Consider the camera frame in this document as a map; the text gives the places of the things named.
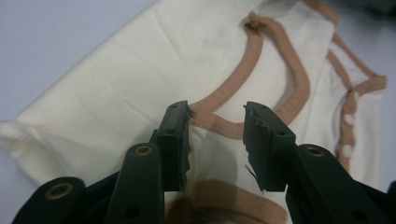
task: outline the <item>metal grommet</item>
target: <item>metal grommet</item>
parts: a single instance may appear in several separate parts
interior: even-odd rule
[[[138,156],[146,156],[151,152],[152,152],[152,147],[147,147],[147,146],[139,147],[134,150],[134,153]]]
[[[316,157],[322,157],[324,156],[324,153],[322,150],[315,148],[315,147],[307,147],[306,150],[311,154],[312,156]]]
[[[69,194],[72,191],[72,189],[73,189],[72,184],[60,183],[48,189],[44,196],[46,197],[46,199],[49,200],[57,200]]]

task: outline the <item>cream cloth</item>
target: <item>cream cloth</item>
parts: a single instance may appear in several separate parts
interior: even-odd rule
[[[147,142],[168,105],[197,102],[214,91],[241,61],[248,13],[277,21],[286,31],[309,79],[309,98],[291,122],[297,144],[339,150],[342,108],[348,89],[327,59],[331,49],[352,86],[368,77],[332,43],[334,24],[312,2],[164,0],[111,36],[14,121],[0,123],[0,144],[38,183],[77,176],[90,185],[120,169],[125,150]],[[263,49],[251,76],[216,114],[243,122],[247,101],[275,109],[295,89],[292,72],[274,34],[261,29]],[[346,149],[354,178],[376,186],[382,92],[358,96],[353,122],[356,145]],[[249,173],[240,140],[191,127],[194,183],[216,179],[270,198],[286,208],[284,195],[260,192]],[[167,201],[180,197],[175,193]]]

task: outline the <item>cloth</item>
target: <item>cloth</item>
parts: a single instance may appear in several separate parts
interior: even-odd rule
[[[184,193],[165,195],[167,221],[290,221],[284,194],[261,192],[247,168],[247,101],[273,108],[297,144],[325,147],[377,184],[386,80],[347,49],[336,23],[316,1],[160,1],[1,122],[0,144],[40,184],[68,175],[90,185],[149,140],[168,105],[188,100],[191,170]]]

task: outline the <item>brown stripe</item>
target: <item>brown stripe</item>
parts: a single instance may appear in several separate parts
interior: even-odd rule
[[[338,15],[337,13],[332,10],[330,7],[321,4],[317,0],[303,0],[304,3],[306,3],[308,6],[312,7],[314,10],[322,14],[324,17],[326,17],[329,21],[331,21],[334,25],[338,24]]]
[[[195,184],[190,199],[176,200],[166,206],[168,223],[220,220],[285,223],[287,212],[271,200],[218,180],[200,181]]]
[[[276,110],[276,114],[286,124],[290,124],[300,113],[304,104],[308,100],[310,92],[308,76],[283,27],[272,19],[260,18],[252,12],[249,14],[249,17],[251,18],[251,23],[246,26],[247,33],[255,36],[254,34],[257,34],[256,32],[251,33],[248,30],[251,30],[252,28],[257,29],[261,26],[269,27],[274,32],[276,45],[278,46],[281,55],[289,64],[290,69],[294,74],[294,79],[296,82],[294,93],[288,98],[285,104]],[[262,41],[260,38],[256,37],[251,37],[249,40],[250,46],[257,46],[257,44],[254,42]],[[258,51],[248,50],[243,61],[254,59],[255,62],[257,62],[258,59],[256,59],[256,52]],[[251,72],[253,70],[253,66],[256,63],[241,64],[252,67],[236,70],[239,72]],[[227,79],[226,82],[224,82],[215,92],[207,96],[203,101],[191,105],[191,108],[195,111],[195,116],[193,116],[191,119],[191,124],[211,132],[221,134],[225,137],[232,139],[242,139],[243,123],[232,123],[226,119],[220,118],[217,115],[206,113],[206,111],[213,112],[213,110],[216,110],[219,108],[219,106],[225,104],[230,99],[230,97],[234,95],[236,91],[242,86],[243,82],[247,80],[248,76],[248,73],[232,73],[232,78]]]
[[[374,77],[376,76],[376,73],[373,72],[366,64],[364,64],[353,52],[352,50],[347,47],[347,45],[344,43],[344,41],[341,39],[341,37],[338,34],[334,34],[332,37],[332,42],[336,44],[338,47],[340,47],[346,54],[347,56],[353,61],[354,64],[356,64],[359,69],[365,73],[368,77]]]
[[[341,78],[341,80],[343,80],[343,84],[346,87],[346,89],[351,91],[352,84],[350,84],[350,80],[347,75],[347,70],[340,63],[340,61],[338,61],[337,57],[334,55],[334,53],[332,53],[331,50],[329,50],[329,52],[327,53],[327,59],[332,64],[332,67],[334,68],[337,75]]]
[[[192,105],[191,109],[195,112],[190,119],[190,124],[208,130],[212,133],[218,133],[224,137],[235,140],[242,140],[244,133],[244,123],[233,123],[223,119],[216,114],[204,111]]]
[[[349,157],[347,157],[343,149],[345,146],[350,146],[351,149],[355,146],[355,137],[353,135],[353,124],[347,123],[346,115],[355,116],[358,102],[356,101],[355,94],[363,96],[366,93],[373,91],[381,91],[387,87],[387,78],[384,76],[375,76],[369,80],[361,83],[353,91],[351,91],[347,97],[346,102],[343,106],[342,117],[341,117],[341,149],[337,153],[337,159],[343,165],[343,167],[349,171]]]
[[[308,75],[305,72],[299,56],[294,50],[293,45],[290,43],[288,35],[280,23],[270,18],[258,17],[253,12],[249,13],[249,17],[261,26],[269,27],[273,30],[279,52],[289,64],[290,69],[294,74],[296,82],[294,93],[289,97],[285,104],[276,111],[276,114],[283,120],[283,122],[290,124],[300,113],[308,100],[310,92]]]
[[[194,103],[194,107],[214,112],[227,103],[246,82],[262,54],[262,37],[248,24],[245,25],[245,31],[248,45],[240,64],[215,91],[205,99]]]

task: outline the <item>screw hole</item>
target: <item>screw hole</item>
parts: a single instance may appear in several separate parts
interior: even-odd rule
[[[72,189],[73,185],[70,183],[60,183],[47,190],[44,196],[49,200],[57,200],[69,194]]]
[[[128,219],[138,217],[140,215],[140,208],[138,206],[127,208],[124,212],[124,216]]]
[[[352,209],[350,211],[350,215],[352,215],[355,219],[362,221],[362,222],[367,222],[369,220],[367,215],[364,212],[362,212],[361,210]]]
[[[152,152],[152,147],[139,147],[137,148],[134,153],[139,156],[146,156]]]
[[[308,152],[311,153],[312,156],[321,157],[323,156],[323,152],[315,147],[309,147]]]

